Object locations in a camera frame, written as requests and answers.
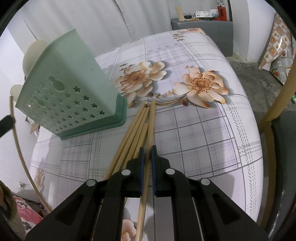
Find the floral plaid tablecloth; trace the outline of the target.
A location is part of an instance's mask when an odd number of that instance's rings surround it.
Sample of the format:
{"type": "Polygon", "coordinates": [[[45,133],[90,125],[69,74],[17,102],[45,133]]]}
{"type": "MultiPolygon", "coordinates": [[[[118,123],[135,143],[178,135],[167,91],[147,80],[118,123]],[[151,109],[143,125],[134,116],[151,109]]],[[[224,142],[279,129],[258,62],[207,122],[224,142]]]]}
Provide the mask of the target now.
{"type": "MultiPolygon", "coordinates": [[[[256,120],[247,95],[224,55],[204,32],[170,31],[141,38],[96,57],[116,80],[130,65],[165,63],[166,77],[154,83],[159,100],[173,98],[173,87],[188,68],[213,70],[229,94],[225,104],[158,106],[154,141],[172,168],[192,179],[208,178],[253,220],[257,220],[263,188],[263,157],[256,120]]],[[[55,208],[87,179],[102,180],[138,106],[126,123],[96,133],[60,140],[44,128],[35,144],[30,174],[43,179],[42,194],[55,208]]]]}

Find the wall power outlet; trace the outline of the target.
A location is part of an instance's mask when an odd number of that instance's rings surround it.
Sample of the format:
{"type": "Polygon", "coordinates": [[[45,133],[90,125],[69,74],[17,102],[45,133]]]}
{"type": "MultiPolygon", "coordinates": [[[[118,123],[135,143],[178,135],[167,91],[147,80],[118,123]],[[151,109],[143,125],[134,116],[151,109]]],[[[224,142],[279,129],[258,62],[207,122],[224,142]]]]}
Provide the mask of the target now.
{"type": "Polygon", "coordinates": [[[25,183],[23,183],[23,182],[19,182],[19,183],[18,183],[18,188],[19,188],[19,189],[24,190],[24,189],[26,188],[26,186],[27,186],[27,185],[26,185],[25,183]]]}

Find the cardboard tube roll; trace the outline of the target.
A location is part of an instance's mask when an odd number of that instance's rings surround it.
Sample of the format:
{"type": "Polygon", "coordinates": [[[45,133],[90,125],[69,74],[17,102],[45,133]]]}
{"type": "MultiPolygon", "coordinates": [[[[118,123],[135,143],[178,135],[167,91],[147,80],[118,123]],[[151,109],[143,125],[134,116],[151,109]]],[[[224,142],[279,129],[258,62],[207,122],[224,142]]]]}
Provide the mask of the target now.
{"type": "Polygon", "coordinates": [[[183,14],[183,9],[181,6],[175,6],[176,12],[177,12],[177,16],[178,16],[178,20],[179,21],[185,21],[185,17],[183,14]]]}

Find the wooden chair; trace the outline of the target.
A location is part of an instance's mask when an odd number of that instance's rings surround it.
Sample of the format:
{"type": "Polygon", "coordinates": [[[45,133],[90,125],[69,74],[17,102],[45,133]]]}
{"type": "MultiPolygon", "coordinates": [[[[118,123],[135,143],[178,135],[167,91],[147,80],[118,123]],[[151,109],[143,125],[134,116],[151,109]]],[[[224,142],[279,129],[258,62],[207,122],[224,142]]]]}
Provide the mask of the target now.
{"type": "Polygon", "coordinates": [[[268,189],[261,225],[269,240],[295,239],[295,63],[279,95],[258,124],[267,147],[268,189]]]}

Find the white curtain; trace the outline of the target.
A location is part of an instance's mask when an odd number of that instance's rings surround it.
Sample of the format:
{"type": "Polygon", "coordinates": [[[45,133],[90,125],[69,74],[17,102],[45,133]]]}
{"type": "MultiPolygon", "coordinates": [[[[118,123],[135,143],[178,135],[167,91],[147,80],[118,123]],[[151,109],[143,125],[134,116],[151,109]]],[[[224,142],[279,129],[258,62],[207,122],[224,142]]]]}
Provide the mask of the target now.
{"type": "Polygon", "coordinates": [[[25,53],[36,40],[50,43],[76,29],[94,56],[139,38],[171,30],[175,7],[184,13],[209,11],[218,1],[28,1],[8,24],[25,53]]]}

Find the mint green utensil holder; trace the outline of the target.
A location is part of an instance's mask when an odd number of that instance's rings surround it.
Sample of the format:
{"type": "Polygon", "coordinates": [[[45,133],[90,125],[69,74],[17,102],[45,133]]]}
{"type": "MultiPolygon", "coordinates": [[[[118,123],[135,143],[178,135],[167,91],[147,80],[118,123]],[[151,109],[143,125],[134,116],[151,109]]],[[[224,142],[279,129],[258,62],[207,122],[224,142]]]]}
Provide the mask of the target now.
{"type": "Polygon", "coordinates": [[[77,31],[47,44],[25,78],[16,108],[61,139],[123,125],[126,99],[77,31]]]}

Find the open cardboard box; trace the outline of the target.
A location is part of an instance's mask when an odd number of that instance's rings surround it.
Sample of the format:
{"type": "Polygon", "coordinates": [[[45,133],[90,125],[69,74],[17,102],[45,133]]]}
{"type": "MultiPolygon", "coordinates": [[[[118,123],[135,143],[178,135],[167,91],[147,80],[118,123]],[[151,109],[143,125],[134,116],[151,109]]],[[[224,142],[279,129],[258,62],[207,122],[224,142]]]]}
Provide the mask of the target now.
{"type": "Polygon", "coordinates": [[[31,125],[30,134],[34,133],[37,136],[41,126],[28,116],[26,117],[25,121],[31,125]]]}

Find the patterned folded board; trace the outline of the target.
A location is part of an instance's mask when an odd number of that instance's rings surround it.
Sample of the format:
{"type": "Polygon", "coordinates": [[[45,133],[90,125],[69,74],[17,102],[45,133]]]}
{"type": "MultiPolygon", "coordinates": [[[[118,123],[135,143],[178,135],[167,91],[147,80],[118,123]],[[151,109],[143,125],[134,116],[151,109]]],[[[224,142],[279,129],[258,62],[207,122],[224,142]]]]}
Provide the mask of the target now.
{"type": "Polygon", "coordinates": [[[269,71],[284,85],[295,57],[295,39],[278,13],[274,16],[273,28],[267,48],[259,64],[259,70],[269,71]]]}

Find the pink floral bag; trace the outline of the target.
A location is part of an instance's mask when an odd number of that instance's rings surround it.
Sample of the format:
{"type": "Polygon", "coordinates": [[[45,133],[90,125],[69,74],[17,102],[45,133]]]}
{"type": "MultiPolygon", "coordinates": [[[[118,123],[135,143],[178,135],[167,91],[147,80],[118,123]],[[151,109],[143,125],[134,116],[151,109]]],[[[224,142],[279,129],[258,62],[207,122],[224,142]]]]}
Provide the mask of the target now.
{"type": "Polygon", "coordinates": [[[31,231],[38,223],[40,223],[43,218],[36,212],[34,209],[32,209],[27,202],[25,202],[24,199],[13,196],[16,207],[18,210],[18,215],[21,218],[21,221],[23,223],[25,232],[28,233],[31,231]]]}

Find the cream plastic rice paddle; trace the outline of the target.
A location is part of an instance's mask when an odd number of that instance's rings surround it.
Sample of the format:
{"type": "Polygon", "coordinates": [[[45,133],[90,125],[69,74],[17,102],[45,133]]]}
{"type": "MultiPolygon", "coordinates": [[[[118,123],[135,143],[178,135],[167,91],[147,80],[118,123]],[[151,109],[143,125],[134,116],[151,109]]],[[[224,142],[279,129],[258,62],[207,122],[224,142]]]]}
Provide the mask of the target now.
{"type": "Polygon", "coordinates": [[[21,84],[15,84],[10,89],[10,101],[13,106],[15,106],[15,104],[18,100],[18,97],[20,95],[22,87],[23,87],[23,85],[21,85],[21,84]]]}

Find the green white fuzzy sleeve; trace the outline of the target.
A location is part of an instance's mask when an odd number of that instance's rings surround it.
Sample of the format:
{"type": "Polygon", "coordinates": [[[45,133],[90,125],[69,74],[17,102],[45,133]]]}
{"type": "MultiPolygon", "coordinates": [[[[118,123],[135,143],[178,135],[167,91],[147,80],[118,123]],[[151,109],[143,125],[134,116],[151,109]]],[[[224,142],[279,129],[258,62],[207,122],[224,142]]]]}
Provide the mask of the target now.
{"type": "Polygon", "coordinates": [[[16,201],[11,190],[1,181],[1,212],[19,240],[25,240],[26,231],[18,214],[16,201]]]}

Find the red thermos bottle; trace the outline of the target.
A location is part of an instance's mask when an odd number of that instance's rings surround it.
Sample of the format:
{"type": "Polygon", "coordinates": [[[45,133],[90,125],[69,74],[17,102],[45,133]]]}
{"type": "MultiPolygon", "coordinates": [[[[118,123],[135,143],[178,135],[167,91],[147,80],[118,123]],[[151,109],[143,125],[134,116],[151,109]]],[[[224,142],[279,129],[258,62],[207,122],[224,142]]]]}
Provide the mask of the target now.
{"type": "Polygon", "coordinates": [[[218,15],[221,21],[227,21],[226,7],[223,3],[217,3],[218,15]]]}

